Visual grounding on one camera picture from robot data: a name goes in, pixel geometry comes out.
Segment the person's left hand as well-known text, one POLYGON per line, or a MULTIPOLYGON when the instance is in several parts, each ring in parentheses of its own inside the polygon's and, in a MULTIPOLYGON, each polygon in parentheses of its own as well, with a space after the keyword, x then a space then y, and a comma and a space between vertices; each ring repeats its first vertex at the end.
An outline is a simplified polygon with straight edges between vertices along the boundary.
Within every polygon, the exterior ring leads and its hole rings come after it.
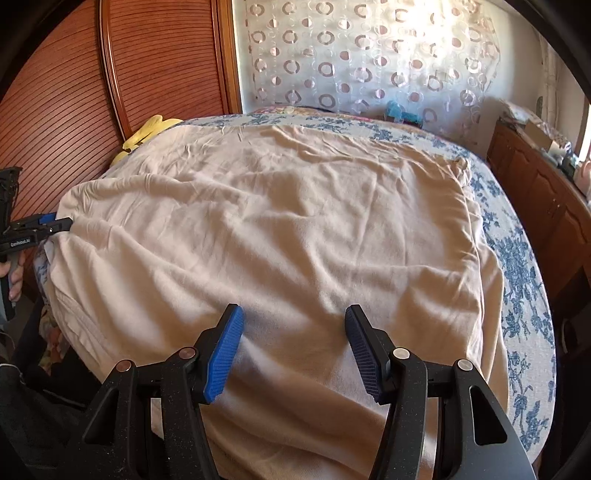
POLYGON ((21 296, 23 285, 24 267, 19 263, 17 263, 15 266, 12 266, 10 262, 4 262, 1 264, 0 273, 2 279, 8 280, 9 300, 12 302, 18 301, 21 296))

